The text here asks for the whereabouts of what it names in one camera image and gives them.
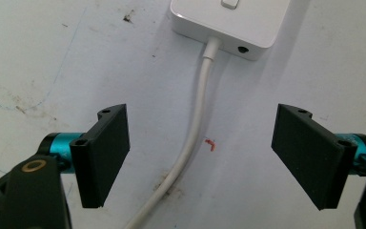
mounting hole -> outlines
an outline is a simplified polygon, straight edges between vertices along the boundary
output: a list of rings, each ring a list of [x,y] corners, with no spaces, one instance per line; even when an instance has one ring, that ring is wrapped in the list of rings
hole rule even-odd
[[[22,171],[25,173],[31,173],[34,171],[37,171],[41,168],[43,168],[44,166],[46,166],[47,161],[43,160],[43,159],[36,159],[33,161],[30,161],[29,163],[25,164],[22,167]]]
[[[88,142],[87,139],[80,139],[75,141],[75,145],[84,145],[86,142]]]
[[[237,48],[237,50],[238,50],[240,53],[246,53],[246,52],[248,52],[248,51],[249,51],[249,49],[248,49],[248,48],[243,47],[243,46],[239,46],[239,47]]]
[[[347,146],[347,147],[353,146],[353,144],[350,141],[346,141],[346,140],[338,140],[337,144],[340,144],[342,146]]]

black mount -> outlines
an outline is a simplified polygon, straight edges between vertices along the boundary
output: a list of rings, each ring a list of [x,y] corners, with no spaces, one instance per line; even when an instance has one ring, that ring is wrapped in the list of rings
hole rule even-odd
[[[366,135],[353,134],[366,148]],[[366,155],[355,142],[312,120],[303,109],[279,104],[272,148],[319,209],[336,208],[347,176],[366,177]],[[366,189],[355,212],[357,229],[366,229]]]
[[[98,121],[66,147],[71,161],[51,152],[58,133],[0,178],[0,229],[71,228],[60,173],[73,165],[84,208],[103,206],[130,150],[126,105],[100,111]]]

white cable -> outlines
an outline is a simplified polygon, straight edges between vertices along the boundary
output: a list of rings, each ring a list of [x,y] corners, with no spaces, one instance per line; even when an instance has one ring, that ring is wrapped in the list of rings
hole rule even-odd
[[[203,64],[201,66],[200,75],[198,78],[198,88],[197,95],[195,99],[194,111],[193,111],[193,121],[189,129],[189,135],[180,152],[179,158],[174,163],[168,176],[152,194],[150,199],[142,206],[138,213],[130,220],[125,229],[137,229],[149,212],[156,206],[156,203],[162,199],[165,193],[171,188],[174,181],[183,171],[187,161],[189,160],[195,142],[198,139],[198,135],[201,127],[201,119],[204,113],[204,97],[206,92],[207,78],[210,74],[210,68],[213,64],[215,55],[221,46],[221,41],[218,38],[210,37],[207,43],[206,50],[203,54]]]

teal metal part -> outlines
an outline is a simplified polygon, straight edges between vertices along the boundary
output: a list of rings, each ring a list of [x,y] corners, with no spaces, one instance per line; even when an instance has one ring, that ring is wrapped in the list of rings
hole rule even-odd
[[[350,175],[359,175],[366,177],[366,144],[364,141],[355,134],[335,134],[336,136],[353,142],[357,145],[355,159],[353,161],[353,167],[350,171]]]
[[[70,143],[80,137],[83,133],[60,133],[58,134],[50,147],[50,156],[57,157],[68,164],[67,170],[62,171],[63,174],[74,174],[75,169],[72,164]]]

dirt mark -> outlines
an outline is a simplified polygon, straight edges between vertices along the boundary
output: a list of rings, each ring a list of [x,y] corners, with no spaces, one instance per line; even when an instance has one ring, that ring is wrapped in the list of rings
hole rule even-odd
[[[161,183],[166,179],[168,176],[168,173],[163,173],[161,176],[160,182],[158,182],[156,185],[153,186],[153,190],[156,191]],[[183,190],[176,187],[175,185],[172,185],[172,187],[165,193],[165,196],[163,198],[168,197],[176,197],[176,198],[182,198],[184,196]]]
[[[20,108],[19,106],[16,106],[16,109],[17,109],[19,112],[21,112],[21,113],[23,113],[23,114],[26,114],[25,110],[23,110],[23,109],[22,109],[22,108]]]
[[[95,27],[89,27],[89,30],[94,31],[94,32],[99,32],[99,30]]]
[[[134,13],[134,10],[131,10],[129,13],[127,13],[124,18],[123,18],[123,21],[126,21],[126,22],[129,22],[129,23],[132,23],[132,15]]]

